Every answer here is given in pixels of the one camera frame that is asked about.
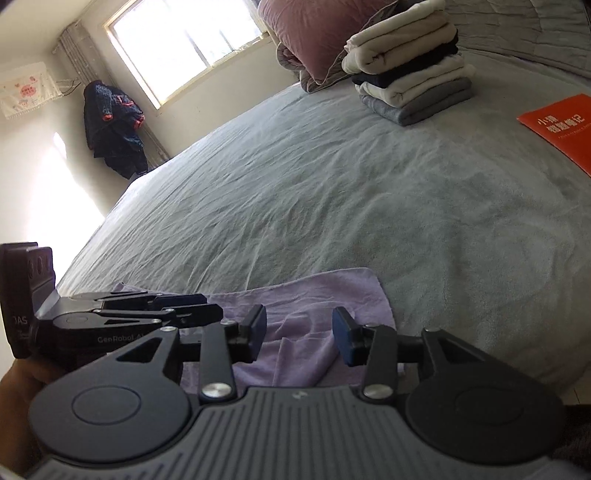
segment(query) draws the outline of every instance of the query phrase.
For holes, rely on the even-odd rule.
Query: gray folded towel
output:
[[[402,108],[389,106],[382,100],[369,95],[359,95],[359,98],[378,115],[406,127],[426,120],[457,103],[468,100],[473,95],[472,81],[469,78],[462,77],[427,90]]]

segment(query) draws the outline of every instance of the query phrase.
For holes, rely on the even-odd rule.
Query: orange booklet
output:
[[[517,118],[591,176],[591,97],[581,94]]]

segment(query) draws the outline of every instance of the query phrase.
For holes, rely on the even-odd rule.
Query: window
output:
[[[159,108],[228,54],[259,40],[250,0],[139,0],[107,25],[111,41]]]

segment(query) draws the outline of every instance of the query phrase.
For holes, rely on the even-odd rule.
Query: window frame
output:
[[[189,34],[189,32],[187,32],[187,30],[182,25],[179,25],[179,28],[182,28],[183,34],[186,36],[186,38],[188,39],[191,46],[195,49],[195,52],[197,53],[197,55],[199,55],[199,58],[201,59],[201,61],[206,65],[206,68],[204,70],[202,70],[201,72],[199,72],[197,75],[195,75],[193,78],[191,78],[189,81],[187,81],[185,84],[181,85],[178,89],[176,89],[168,97],[166,97],[163,100],[159,100],[158,97],[156,96],[156,94],[154,93],[154,91],[150,88],[146,79],[144,79],[141,72],[135,66],[133,60],[130,58],[129,55],[127,55],[127,52],[125,51],[123,45],[119,41],[119,39],[117,37],[117,33],[114,29],[114,25],[117,23],[117,21],[119,21],[125,14],[127,14],[127,12],[129,12],[130,10],[135,8],[137,5],[139,5],[143,1],[144,0],[129,0],[124,6],[122,6],[119,10],[117,10],[115,12],[115,14],[112,15],[104,23],[103,28],[106,31],[109,41],[111,42],[111,44],[113,45],[113,47],[115,48],[115,50],[117,51],[117,53],[119,54],[119,56],[121,57],[123,62],[125,63],[125,66],[131,72],[131,74],[133,75],[135,80],[139,83],[139,86],[144,91],[144,93],[148,96],[148,99],[150,100],[152,105],[154,105],[154,108],[156,110],[160,110],[164,106],[165,103],[167,103],[172,98],[177,96],[180,92],[182,92],[188,86],[192,85],[197,79],[200,79],[203,76],[209,74],[217,66],[221,65],[222,63],[226,62],[227,60],[231,59],[232,57],[235,57],[237,54],[247,50],[248,48],[252,47],[253,45],[255,45],[255,44],[257,44],[257,43],[261,42],[262,40],[269,37],[268,28],[265,25],[265,23],[260,19],[260,17],[256,14],[256,10],[254,9],[254,5],[252,6],[253,8],[250,8],[249,5],[246,4],[246,1],[248,1],[248,0],[245,1],[245,6],[246,6],[252,20],[254,21],[254,23],[256,23],[256,26],[261,31],[261,35],[257,38],[254,38],[252,41],[238,47],[237,49],[234,49],[232,47],[232,45],[224,38],[224,40],[226,41],[228,46],[232,49],[232,51],[214,63],[208,62],[207,58],[205,58],[205,55],[203,55],[203,53],[199,49],[199,46],[191,38],[191,35]],[[168,7],[168,1],[163,0],[163,2]]]

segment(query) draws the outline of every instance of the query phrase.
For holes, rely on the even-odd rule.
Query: human hand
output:
[[[24,474],[33,466],[38,448],[29,428],[33,398],[64,372],[45,359],[15,360],[0,380],[0,465]]]
[[[62,377],[64,373],[61,368],[40,357],[17,359],[0,380],[0,391],[18,394],[29,405],[43,387]]]

